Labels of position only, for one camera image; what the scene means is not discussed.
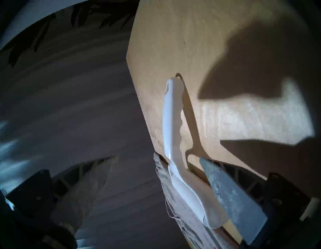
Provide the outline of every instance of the light patch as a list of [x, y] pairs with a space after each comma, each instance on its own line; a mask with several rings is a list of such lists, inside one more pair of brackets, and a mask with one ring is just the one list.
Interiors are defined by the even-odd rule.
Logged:
[[7, 143], [0, 143], [0, 156], [8, 153], [12, 146], [17, 142], [17, 139], [11, 140], [10, 142]]
[[77, 248], [78, 248], [78, 249], [79, 249], [79, 248], [82, 248], [82, 249], [96, 249], [95, 246], [85, 246], [85, 247], [83, 247], [83, 245], [86, 244], [86, 240], [87, 240], [87, 239], [77, 239], [77, 240], [76, 240], [77, 245], [78, 245]]
[[23, 182], [24, 182], [24, 179], [22, 179], [21, 177], [16, 179], [11, 179], [9, 181], [0, 183], [0, 189], [4, 189], [7, 193], [10, 193], [12, 190], [14, 190]]
[[218, 134], [221, 140], [259, 139], [295, 145], [315, 132], [300, 89], [287, 78], [280, 98], [241, 95], [220, 101]]
[[0, 162], [0, 179], [6, 179], [5, 174], [18, 173], [21, 168], [25, 167], [30, 160], [22, 160], [14, 162], [12, 160], [5, 160]]

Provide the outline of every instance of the wooden floor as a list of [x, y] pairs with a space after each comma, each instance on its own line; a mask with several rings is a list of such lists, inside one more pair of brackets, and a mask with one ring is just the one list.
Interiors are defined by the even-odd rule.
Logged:
[[153, 145], [126, 64], [132, 23], [98, 29], [58, 21], [17, 65], [0, 54], [0, 188], [40, 169], [54, 176], [77, 163], [119, 155], [81, 229], [79, 248], [188, 248], [167, 215]]

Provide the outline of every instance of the wooden board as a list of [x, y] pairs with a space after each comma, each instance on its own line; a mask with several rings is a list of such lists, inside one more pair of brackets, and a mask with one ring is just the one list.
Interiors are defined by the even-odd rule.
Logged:
[[271, 0], [141, 0], [127, 52], [156, 152], [165, 157], [163, 96], [179, 73], [184, 158], [278, 172], [314, 196], [320, 58], [296, 12]]

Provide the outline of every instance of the black object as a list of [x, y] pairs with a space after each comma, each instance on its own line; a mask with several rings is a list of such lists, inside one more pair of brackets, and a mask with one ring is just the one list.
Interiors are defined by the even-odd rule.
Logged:
[[[270, 173], [266, 182], [255, 179], [253, 173], [235, 165], [210, 161], [221, 168], [243, 191], [252, 197], [267, 215], [268, 220], [254, 241], [242, 240], [240, 249], [314, 249], [321, 241], [321, 205], [312, 218], [300, 220], [310, 198], [277, 173]], [[213, 179], [210, 170], [204, 170]], [[260, 191], [253, 191], [255, 186]]]
[[267, 179], [262, 209], [268, 216], [251, 245], [242, 241], [239, 248], [281, 248], [300, 229], [300, 217], [310, 202], [304, 193], [277, 173]]
[[0, 245], [4, 248], [51, 248], [50, 241], [76, 249], [75, 237], [50, 220], [55, 209], [53, 184], [48, 170], [41, 170], [7, 195], [11, 210], [0, 193]]

